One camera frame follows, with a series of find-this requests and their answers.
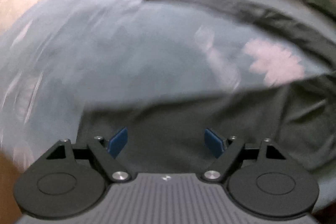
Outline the dark green trousers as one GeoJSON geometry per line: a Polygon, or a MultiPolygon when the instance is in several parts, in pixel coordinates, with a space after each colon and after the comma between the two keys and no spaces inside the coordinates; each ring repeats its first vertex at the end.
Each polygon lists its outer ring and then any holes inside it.
{"type": "Polygon", "coordinates": [[[84,111],[77,141],[96,135],[132,172],[200,172],[228,158],[229,144],[243,142],[242,160],[260,152],[288,153],[308,170],[335,160],[335,72],[303,80],[275,80],[246,89],[155,102],[128,108],[84,111]]]}

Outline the green floral bed sheet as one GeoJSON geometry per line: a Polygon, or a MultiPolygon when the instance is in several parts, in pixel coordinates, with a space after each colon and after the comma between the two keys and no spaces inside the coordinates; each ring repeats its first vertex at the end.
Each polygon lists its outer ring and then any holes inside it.
{"type": "MultiPolygon", "coordinates": [[[[77,141],[89,108],[128,108],[335,72],[335,24],[302,0],[41,0],[1,36],[1,153],[28,168],[77,141]]],[[[316,209],[335,160],[310,170],[316,209]]]]}

